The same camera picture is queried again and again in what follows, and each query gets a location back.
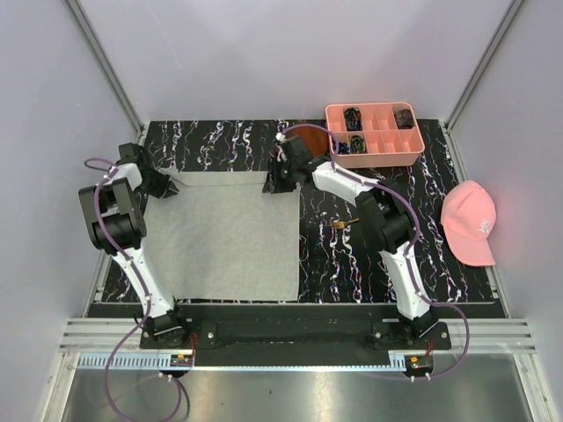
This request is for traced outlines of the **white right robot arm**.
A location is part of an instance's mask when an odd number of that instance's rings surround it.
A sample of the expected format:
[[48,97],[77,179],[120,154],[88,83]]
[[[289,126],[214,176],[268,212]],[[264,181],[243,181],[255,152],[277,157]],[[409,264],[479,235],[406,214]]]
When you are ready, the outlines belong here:
[[389,180],[366,178],[336,164],[328,156],[314,156],[300,136],[276,135],[277,151],[269,159],[265,193],[289,193],[313,185],[355,207],[367,245],[379,253],[396,295],[398,328],[394,342],[419,348],[428,342],[437,317],[423,286],[414,256],[420,224],[406,198]]

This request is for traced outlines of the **grey cloth napkin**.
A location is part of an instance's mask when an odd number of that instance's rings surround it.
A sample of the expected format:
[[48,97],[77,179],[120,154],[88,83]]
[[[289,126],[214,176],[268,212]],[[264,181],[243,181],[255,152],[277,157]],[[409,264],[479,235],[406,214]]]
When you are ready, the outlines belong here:
[[149,199],[145,250],[175,298],[297,299],[299,192],[263,192],[264,171],[163,173],[179,191]]

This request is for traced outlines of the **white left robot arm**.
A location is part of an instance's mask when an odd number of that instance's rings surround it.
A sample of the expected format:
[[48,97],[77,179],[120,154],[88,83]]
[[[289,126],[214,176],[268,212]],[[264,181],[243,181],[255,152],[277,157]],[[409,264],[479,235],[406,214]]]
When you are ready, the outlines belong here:
[[146,251],[147,228],[138,193],[156,199],[178,194],[171,177],[157,171],[146,149],[119,146],[120,159],[107,165],[101,182],[78,191],[84,222],[93,246],[117,263],[128,277],[143,308],[137,324],[151,346],[179,348],[190,327],[172,293],[158,279]]

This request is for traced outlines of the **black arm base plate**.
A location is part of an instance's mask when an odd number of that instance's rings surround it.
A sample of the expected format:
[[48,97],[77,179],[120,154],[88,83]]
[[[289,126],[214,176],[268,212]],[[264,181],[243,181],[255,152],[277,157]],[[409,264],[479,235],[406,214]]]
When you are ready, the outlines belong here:
[[447,325],[436,324],[421,338],[408,335],[398,321],[352,319],[227,319],[187,321],[183,339],[201,350],[231,345],[351,344],[376,350],[449,351]]

